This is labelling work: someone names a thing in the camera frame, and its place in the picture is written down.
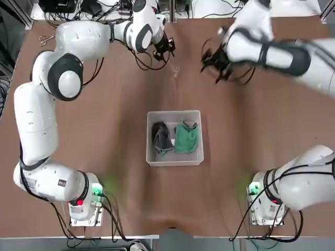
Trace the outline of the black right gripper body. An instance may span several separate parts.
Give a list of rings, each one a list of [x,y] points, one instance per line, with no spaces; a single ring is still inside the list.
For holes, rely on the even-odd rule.
[[[215,53],[210,58],[210,65],[213,66],[218,72],[219,76],[230,76],[232,68],[230,60],[224,50],[224,46],[221,44]]]

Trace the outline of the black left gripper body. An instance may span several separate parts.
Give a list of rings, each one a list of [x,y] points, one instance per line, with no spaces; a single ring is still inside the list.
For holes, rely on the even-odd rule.
[[[175,43],[173,37],[167,38],[163,36],[161,40],[154,44],[156,52],[173,52],[175,50]]]

